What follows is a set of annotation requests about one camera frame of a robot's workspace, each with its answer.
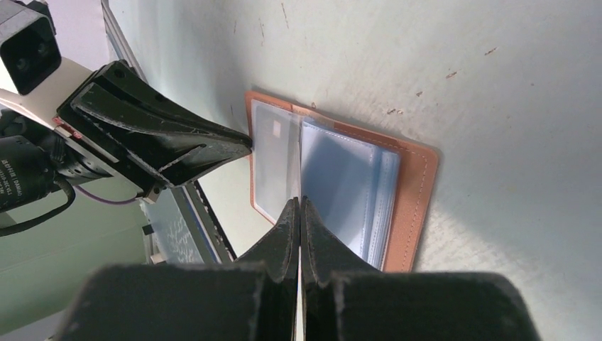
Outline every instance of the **table surface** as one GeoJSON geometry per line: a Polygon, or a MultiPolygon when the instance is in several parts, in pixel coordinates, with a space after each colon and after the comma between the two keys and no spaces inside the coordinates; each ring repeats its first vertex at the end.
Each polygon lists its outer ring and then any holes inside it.
{"type": "MultiPolygon", "coordinates": [[[[246,131],[260,90],[438,148],[417,271],[496,271],[546,340],[602,332],[602,2],[113,1],[148,81],[246,131]]],[[[235,251],[248,161],[201,179],[235,251]]]]}

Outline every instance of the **leather cover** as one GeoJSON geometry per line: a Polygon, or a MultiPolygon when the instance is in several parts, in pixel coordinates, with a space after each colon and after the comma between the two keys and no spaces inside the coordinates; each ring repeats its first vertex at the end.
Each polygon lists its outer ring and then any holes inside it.
{"type": "MultiPolygon", "coordinates": [[[[383,271],[407,272],[412,269],[418,242],[425,222],[425,216],[431,197],[439,156],[429,147],[415,142],[393,138],[374,131],[345,124],[329,119],[318,114],[312,109],[277,99],[259,92],[245,94],[246,111],[249,124],[249,133],[252,134],[251,101],[256,100],[266,104],[280,107],[286,111],[313,119],[332,126],[335,131],[355,139],[365,141],[377,146],[382,146],[395,151],[401,156],[398,176],[398,188],[395,194],[393,217],[383,271]]],[[[253,154],[251,162],[251,205],[254,206],[253,188],[253,154]]]]}

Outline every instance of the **scratch mark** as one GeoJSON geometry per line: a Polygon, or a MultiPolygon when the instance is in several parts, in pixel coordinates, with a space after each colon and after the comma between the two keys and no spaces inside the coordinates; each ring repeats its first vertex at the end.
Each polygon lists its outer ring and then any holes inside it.
{"type": "Polygon", "coordinates": [[[284,10],[284,3],[280,3],[283,7],[284,21],[286,22],[286,28],[288,28],[288,18],[286,17],[286,11],[284,10]]]}
{"type": "Polygon", "coordinates": [[[263,42],[266,41],[266,35],[263,34],[263,24],[261,23],[261,18],[259,18],[259,28],[261,29],[261,46],[263,46],[263,42]]]}
{"type": "Polygon", "coordinates": [[[490,55],[491,53],[494,53],[494,52],[495,52],[497,49],[498,49],[498,48],[493,48],[493,49],[491,49],[491,50],[487,51],[487,52],[485,53],[485,55],[490,55]]]}

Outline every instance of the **camera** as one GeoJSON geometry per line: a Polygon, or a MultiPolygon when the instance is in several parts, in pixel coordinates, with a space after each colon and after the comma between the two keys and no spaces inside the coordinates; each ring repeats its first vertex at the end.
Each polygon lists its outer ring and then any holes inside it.
{"type": "Polygon", "coordinates": [[[61,63],[44,3],[0,0],[0,88],[27,95],[61,63]]]}

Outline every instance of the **purple cable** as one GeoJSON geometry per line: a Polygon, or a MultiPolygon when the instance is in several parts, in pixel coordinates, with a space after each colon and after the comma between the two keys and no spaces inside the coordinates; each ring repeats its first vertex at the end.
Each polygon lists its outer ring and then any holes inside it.
{"type": "Polygon", "coordinates": [[[73,186],[73,188],[75,188],[76,190],[78,190],[83,195],[89,197],[90,199],[96,200],[98,202],[102,202],[103,204],[107,204],[107,205],[116,205],[116,206],[127,205],[127,204],[131,204],[132,202],[136,201],[136,198],[134,198],[134,197],[131,198],[131,199],[128,199],[128,200],[124,200],[124,201],[107,200],[107,199],[103,199],[101,197],[97,197],[96,195],[88,192],[87,190],[85,190],[81,186],[73,186]]]}

